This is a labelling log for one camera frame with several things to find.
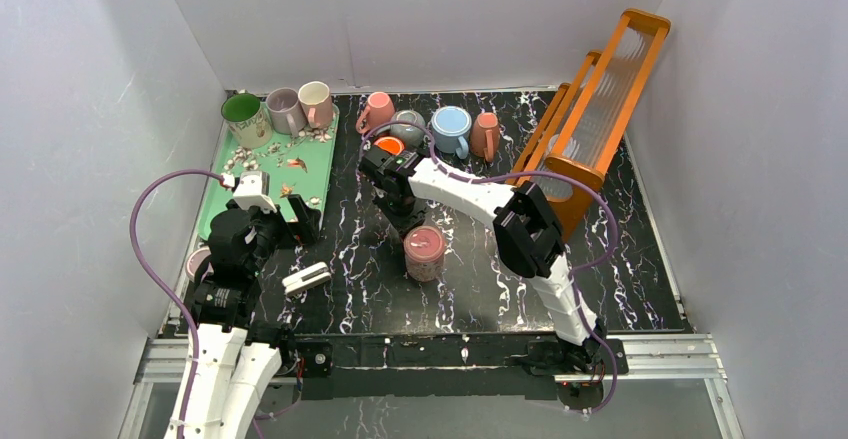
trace light blue mug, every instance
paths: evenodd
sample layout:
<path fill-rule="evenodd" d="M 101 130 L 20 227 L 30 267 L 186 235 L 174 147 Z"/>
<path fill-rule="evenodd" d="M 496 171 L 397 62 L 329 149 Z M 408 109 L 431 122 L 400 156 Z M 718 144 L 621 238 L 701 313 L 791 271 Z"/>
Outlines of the light blue mug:
<path fill-rule="evenodd" d="M 436 139 L 436 149 L 456 154 L 460 159 L 468 157 L 468 136 L 471 133 L 471 114 L 456 106 L 436 109 L 430 119 L 430 129 Z"/>

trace green tray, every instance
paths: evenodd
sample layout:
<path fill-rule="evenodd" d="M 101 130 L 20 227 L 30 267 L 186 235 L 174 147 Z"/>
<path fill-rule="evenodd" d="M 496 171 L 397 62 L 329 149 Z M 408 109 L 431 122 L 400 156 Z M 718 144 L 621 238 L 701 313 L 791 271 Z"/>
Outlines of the green tray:
<path fill-rule="evenodd" d="M 252 156 L 249 157 L 249 160 L 256 161 L 260 171 L 267 172 L 271 176 L 268 195 L 280 205 L 280 211 L 286 220 L 292 220 L 295 217 L 288 201 L 285 200 L 285 193 L 300 194 L 307 206 L 321 211 L 323 218 L 339 123 L 339 108 L 334 105 L 333 110 L 335 111 L 333 122 L 326 129 L 326 134 L 329 134 L 330 138 L 326 139 L 326 142 L 316 139 L 309 130 L 303 131 L 304 136 L 295 135 L 294 137 L 274 132 L 268 144 L 254 149 Z M 227 161 L 234 159 L 238 147 L 233 135 L 227 131 L 227 137 L 221 145 L 212 170 L 219 174 L 228 172 L 238 177 L 244 171 L 242 161 L 234 161 L 234 166 L 225 170 Z M 296 159 L 303 161 L 303 165 L 290 165 L 289 161 Z M 283 191 L 284 185 L 289 189 Z M 215 215 L 227 208 L 227 201 L 232 198 L 231 191 L 222 188 L 214 181 L 209 182 L 200 216 L 197 219 L 198 236 L 204 240 L 209 237 L 209 223 Z"/>

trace black marble table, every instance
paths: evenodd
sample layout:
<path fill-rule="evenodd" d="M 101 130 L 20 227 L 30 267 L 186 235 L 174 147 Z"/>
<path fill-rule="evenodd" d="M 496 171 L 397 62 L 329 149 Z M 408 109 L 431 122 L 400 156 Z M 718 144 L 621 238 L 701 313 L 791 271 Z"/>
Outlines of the black marble table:
<path fill-rule="evenodd" d="M 444 159 L 482 176 L 509 172 L 524 142 L 542 117 L 553 92 L 497 92 L 393 95 L 397 110 L 414 109 L 425 118 L 438 107 L 460 106 L 476 117 L 495 112 L 503 136 L 492 165 L 471 157 Z M 263 294 L 255 318 L 282 322 L 300 334 L 435 334 L 551 331 L 552 322 L 536 292 L 505 272 L 492 253 L 494 236 L 482 224 L 444 206 L 431 204 L 428 224 L 448 242 L 442 280 L 420 284 L 407 277 L 403 246 L 371 203 L 372 186 L 357 173 L 360 136 L 354 121 L 364 95 L 335 98 L 341 118 L 330 190 L 319 244 L 278 251 L 262 277 Z M 578 277 L 585 299 L 606 318 L 611 331 L 681 330 L 684 323 L 666 277 L 642 195 L 624 145 L 609 169 L 603 196 L 622 230 L 611 263 Z M 593 206 L 568 241 L 570 264 L 600 255 L 608 241 L 608 221 Z M 332 281 L 286 298 L 282 279 L 319 261 Z"/>

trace pink mug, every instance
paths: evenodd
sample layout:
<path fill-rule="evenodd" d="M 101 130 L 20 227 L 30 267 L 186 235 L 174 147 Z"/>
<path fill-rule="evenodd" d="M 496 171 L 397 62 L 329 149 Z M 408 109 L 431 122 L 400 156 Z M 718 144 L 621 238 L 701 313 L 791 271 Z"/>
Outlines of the pink mug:
<path fill-rule="evenodd" d="M 314 129 L 323 129 L 333 122 L 333 101 L 330 86 L 320 81 L 304 84 L 297 91 L 306 120 Z"/>
<path fill-rule="evenodd" d="M 492 112 L 483 112 L 477 116 L 471 126 L 471 153 L 480 156 L 486 162 L 495 160 L 495 151 L 501 139 L 498 116 Z"/>
<path fill-rule="evenodd" d="M 356 121 L 356 132 L 365 134 L 371 129 L 392 120 L 395 115 L 395 105 L 392 98 L 385 92 L 375 92 L 368 96 L 365 109 Z"/>

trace red mug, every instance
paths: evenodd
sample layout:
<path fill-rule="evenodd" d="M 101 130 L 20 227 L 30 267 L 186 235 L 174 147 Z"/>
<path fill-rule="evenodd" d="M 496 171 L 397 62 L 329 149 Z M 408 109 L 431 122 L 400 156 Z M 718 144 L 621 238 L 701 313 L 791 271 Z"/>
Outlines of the red mug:
<path fill-rule="evenodd" d="M 385 92 L 375 92 L 368 96 L 365 109 L 359 115 L 359 120 L 356 121 L 356 132 L 365 134 L 371 129 L 391 121 L 394 115 L 395 105 L 392 104 L 392 98 Z"/>
<path fill-rule="evenodd" d="M 501 140 L 501 128 L 498 116 L 492 112 L 483 112 L 477 116 L 471 126 L 471 153 L 480 156 L 486 162 L 495 160 L 495 151 Z"/>

